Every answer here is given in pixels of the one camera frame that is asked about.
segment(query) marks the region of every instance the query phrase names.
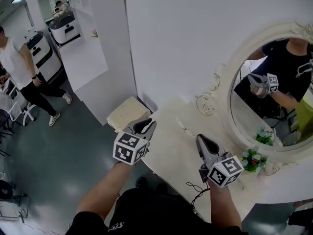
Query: ornate mirror frame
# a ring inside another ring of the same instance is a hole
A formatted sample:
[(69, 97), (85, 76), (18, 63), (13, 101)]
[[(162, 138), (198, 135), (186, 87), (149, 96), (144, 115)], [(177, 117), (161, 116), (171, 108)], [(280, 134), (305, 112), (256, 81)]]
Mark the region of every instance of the ornate mirror frame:
[(258, 146), (261, 154), (277, 158), (279, 160), (282, 158), (284, 158), (284, 160), (291, 158), (299, 159), (310, 154), (313, 155), (313, 136), (301, 143), (285, 147), (274, 148), (272, 146), (259, 143), (252, 137), (247, 137), (247, 135), (243, 134), (237, 128), (232, 116), (230, 99), (233, 83), (236, 79), (237, 73), (248, 56), (268, 42), (289, 37), (301, 38), (313, 43), (313, 24), (304, 24), (298, 21), (279, 23), (267, 27), (250, 37), (238, 48), (235, 54), (230, 58), (228, 64), (221, 71), (221, 74), (219, 74), (221, 82), (218, 90), (216, 91), (218, 96), (218, 112), (221, 116), (225, 130), (231, 138), (244, 149)]

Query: cable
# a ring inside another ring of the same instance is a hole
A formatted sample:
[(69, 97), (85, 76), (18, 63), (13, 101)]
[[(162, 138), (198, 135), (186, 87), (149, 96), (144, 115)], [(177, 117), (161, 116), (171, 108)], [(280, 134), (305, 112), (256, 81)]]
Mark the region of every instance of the cable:
[(194, 184), (192, 184), (190, 182), (186, 183), (186, 185), (192, 186), (197, 192), (199, 192), (199, 194), (194, 198), (194, 200), (191, 201), (191, 207), (192, 207), (193, 210), (195, 209), (195, 201), (196, 201), (196, 199), (201, 197), (203, 195), (203, 193), (205, 193), (206, 191), (211, 190), (211, 188), (209, 188), (209, 185), (207, 184), (207, 182), (205, 182), (205, 183), (206, 183), (206, 189), (202, 189), (200, 186), (194, 185)]
[(67, 225), (68, 228), (70, 228), (71, 223), (73, 223), (73, 220), (68, 223)]
[(2, 177), (2, 178), (0, 178), (0, 180), (2, 180), (5, 176), (6, 176), (6, 172), (5, 172), (5, 173), (3, 173), (3, 177)]
[[(21, 214), (21, 216), (22, 216), (22, 218), (28, 218), (28, 207), (29, 207), (29, 205), (30, 205), (30, 197), (28, 196), (28, 195), (24, 195), (25, 197), (28, 197), (28, 204), (27, 204), (27, 206), (26, 206), (26, 210), (25, 209), (21, 209), (20, 211), (18, 211), (20, 214)], [(15, 208), (14, 208), (14, 203), (12, 203), (12, 207), (13, 207), (13, 210), (14, 210), (14, 212), (15, 212), (15, 215), (17, 216), (17, 217), (20, 217), (20, 215), (17, 215), (17, 213), (16, 213), (16, 211), (15, 211)]]

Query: man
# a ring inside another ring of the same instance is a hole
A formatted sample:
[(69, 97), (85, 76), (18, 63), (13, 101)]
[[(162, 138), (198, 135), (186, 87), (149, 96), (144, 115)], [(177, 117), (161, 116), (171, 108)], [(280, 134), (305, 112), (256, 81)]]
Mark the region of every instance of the man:
[(63, 11), (60, 10), (59, 8), (55, 8), (55, 13), (53, 14), (53, 17), (54, 18), (57, 18), (58, 16), (62, 15), (63, 14)]
[(149, 191), (146, 180), (140, 178), (137, 188), (124, 192), (117, 200), (110, 227), (106, 227), (104, 220), (131, 171), (131, 165), (116, 163), (103, 180), (83, 197), (66, 235), (246, 234), (241, 231), (240, 216), (228, 187), (219, 188), (211, 181), (208, 183), (211, 187), (212, 224), (194, 214), (182, 198)]
[(279, 114), (278, 106), (288, 110), (296, 108), (311, 82), (311, 53), (309, 42), (289, 38), (270, 42), (254, 53), (248, 60), (258, 60), (265, 56), (264, 62), (252, 73), (257, 75), (274, 74), (278, 78), (278, 91), (259, 98), (250, 91), (250, 82), (246, 76), (235, 88), (235, 92), (261, 118), (275, 117)]
[(62, 3), (61, 1), (57, 1), (55, 5), (57, 6), (57, 8), (59, 8), (63, 12), (68, 12), (72, 10), (70, 5), (67, 2)]
[(54, 125), (60, 113), (56, 112), (40, 93), (63, 97), (68, 104), (72, 102), (70, 94), (49, 85), (34, 66), (24, 38), (6, 37), (1, 26), (0, 48), (0, 61), (7, 71), (5, 75), (0, 76), (0, 82), (3, 84), (5, 79), (12, 77), (25, 99), (47, 111), (50, 114), (49, 126)]

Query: white sneaker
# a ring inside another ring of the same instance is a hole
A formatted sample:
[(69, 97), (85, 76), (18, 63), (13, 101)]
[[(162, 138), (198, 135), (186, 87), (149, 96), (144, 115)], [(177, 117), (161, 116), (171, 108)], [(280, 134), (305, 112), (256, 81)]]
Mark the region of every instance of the white sneaker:
[(68, 92), (64, 93), (63, 98), (65, 99), (67, 104), (71, 104), (72, 103), (72, 97), (71, 97), (71, 95)]
[(57, 112), (57, 114), (55, 116), (50, 116), (50, 121), (49, 121), (49, 126), (51, 127), (52, 125), (54, 125), (54, 123), (56, 122), (56, 120), (60, 117), (61, 113)]

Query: chair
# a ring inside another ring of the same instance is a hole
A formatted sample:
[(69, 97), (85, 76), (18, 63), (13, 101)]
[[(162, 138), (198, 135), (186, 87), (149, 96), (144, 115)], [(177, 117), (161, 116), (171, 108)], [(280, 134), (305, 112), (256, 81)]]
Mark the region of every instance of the chair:
[[(16, 96), (14, 97), (14, 99), (12, 99), (11, 96), (14, 92), (16, 92)], [(13, 88), (9, 95), (0, 93), (0, 109), (6, 111), (13, 122), (17, 120), (20, 114), (24, 115), (24, 126), (27, 125), (27, 123), (25, 123), (27, 116), (29, 116), (32, 121), (35, 121), (36, 119), (30, 113), (31, 109), (33, 109), (35, 106), (36, 105), (32, 105), (23, 97), (23, 95), (16, 86)]]

